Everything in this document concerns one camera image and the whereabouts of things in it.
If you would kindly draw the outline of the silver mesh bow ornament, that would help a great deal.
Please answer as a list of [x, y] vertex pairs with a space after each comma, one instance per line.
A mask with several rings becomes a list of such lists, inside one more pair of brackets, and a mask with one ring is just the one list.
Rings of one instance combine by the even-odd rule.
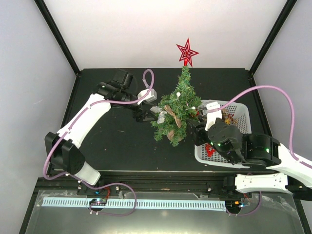
[[158, 106], [153, 106], [150, 108], [150, 111], [152, 111], [154, 114], [158, 114], [157, 117], [157, 124], [162, 124], [165, 121], [165, 116], [167, 114], [166, 111], [162, 110], [160, 107]]

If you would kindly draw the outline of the burlap bow ornament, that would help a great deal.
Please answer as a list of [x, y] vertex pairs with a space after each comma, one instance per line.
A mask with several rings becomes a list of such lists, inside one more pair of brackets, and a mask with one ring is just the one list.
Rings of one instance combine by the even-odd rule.
[[169, 105], [164, 106], [164, 110], [175, 120], [175, 123], [178, 128], [182, 127], [182, 120], [173, 112]]

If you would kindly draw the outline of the small green christmas tree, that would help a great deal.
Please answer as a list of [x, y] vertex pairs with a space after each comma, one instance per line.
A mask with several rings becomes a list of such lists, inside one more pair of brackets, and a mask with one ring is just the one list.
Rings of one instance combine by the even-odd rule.
[[[176, 93], [181, 92], [179, 101], [176, 100]], [[178, 76], [178, 82], [175, 89], [168, 95], [163, 95], [158, 107], [164, 110], [165, 105], [169, 105], [173, 112], [182, 120], [182, 127], [178, 128], [175, 120], [168, 113], [165, 116], [165, 121], [162, 124], [157, 124], [156, 120], [151, 124], [155, 128], [154, 139], [155, 141], [161, 141], [164, 137], [167, 137], [170, 144], [173, 147], [179, 145], [187, 136], [187, 123], [186, 119], [192, 118], [190, 113], [192, 110], [185, 110], [185, 102], [188, 102], [191, 106], [195, 106], [199, 111], [201, 106], [201, 98], [196, 94], [194, 86], [191, 85], [191, 73], [190, 68], [183, 66], [181, 68], [181, 74]]]

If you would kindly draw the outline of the white bulb string lights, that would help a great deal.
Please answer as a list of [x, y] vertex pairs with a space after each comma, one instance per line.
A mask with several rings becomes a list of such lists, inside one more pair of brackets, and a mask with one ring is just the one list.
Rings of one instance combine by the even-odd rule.
[[[176, 93], [176, 100], [179, 101], [179, 98], [181, 97], [181, 92]], [[185, 110], [196, 110], [195, 106], [191, 106], [187, 101], [185, 102], [186, 109]]]

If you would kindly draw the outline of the white perforated plastic basket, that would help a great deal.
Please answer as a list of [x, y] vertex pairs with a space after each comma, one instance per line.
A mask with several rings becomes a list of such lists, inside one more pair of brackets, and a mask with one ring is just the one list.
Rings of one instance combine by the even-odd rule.
[[[233, 102], [225, 109], [228, 113], [233, 114], [233, 118], [238, 120], [238, 124], [234, 124], [241, 133], [243, 134], [251, 134], [252, 128], [250, 123], [249, 111], [246, 105], [242, 103]], [[215, 152], [212, 157], [207, 157], [207, 153], [205, 150], [205, 144], [200, 146], [195, 146], [195, 159], [202, 163], [210, 166], [219, 166], [219, 167], [227, 167], [227, 168], [235, 168], [235, 169], [248, 169], [248, 166], [243, 166], [241, 163], [232, 165], [227, 162], [225, 158], [223, 158], [219, 153]]]

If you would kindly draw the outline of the red star tree topper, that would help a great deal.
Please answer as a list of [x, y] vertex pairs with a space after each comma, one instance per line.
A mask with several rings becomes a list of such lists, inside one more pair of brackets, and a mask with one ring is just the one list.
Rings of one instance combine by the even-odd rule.
[[199, 52], [191, 49], [190, 39], [187, 38], [184, 45], [176, 44], [177, 48], [180, 51], [179, 62], [183, 62], [183, 66], [187, 67], [188, 65], [193, 68], [193, 57], [198, 55]]

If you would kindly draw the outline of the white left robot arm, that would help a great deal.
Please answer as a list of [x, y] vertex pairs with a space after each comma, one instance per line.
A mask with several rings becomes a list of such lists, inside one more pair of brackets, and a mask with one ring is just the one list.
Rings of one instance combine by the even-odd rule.
[[46, 135], [44, 142], [47, 158], [42, 169], [45, 179], [54, 180], [70, 175], [95, 195], [104, 191], [105, 183], [100, 179], [100, 172], [86, 162], [79, 149], [94, 125], [113, 107], [131, 110], [137, 122], [154, 119], [153, 113], [143, 108], [144, 104], [150, 104], [157, 98], [153, 71], [147, 69], [143, 72], [145, 88], [137, 95], [127, 92], [132, 79], [131, 74], [122, 70], [120, 77], [108, 83], [99, 83], [83, 107], [64, 127]]

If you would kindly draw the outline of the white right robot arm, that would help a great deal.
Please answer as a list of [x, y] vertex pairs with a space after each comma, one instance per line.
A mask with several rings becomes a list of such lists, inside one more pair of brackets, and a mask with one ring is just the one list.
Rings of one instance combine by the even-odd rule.
[[196, 146], [209, 144], [231, 165], [272, 171], [271, 174], [227, 176], [221, 185], [224, 195], [276, 192], [311, 201], [312, 162], [278, 140], [269, 135], [243, 134], [218, 117], [212, 122], [188, 120], [187, 124]]

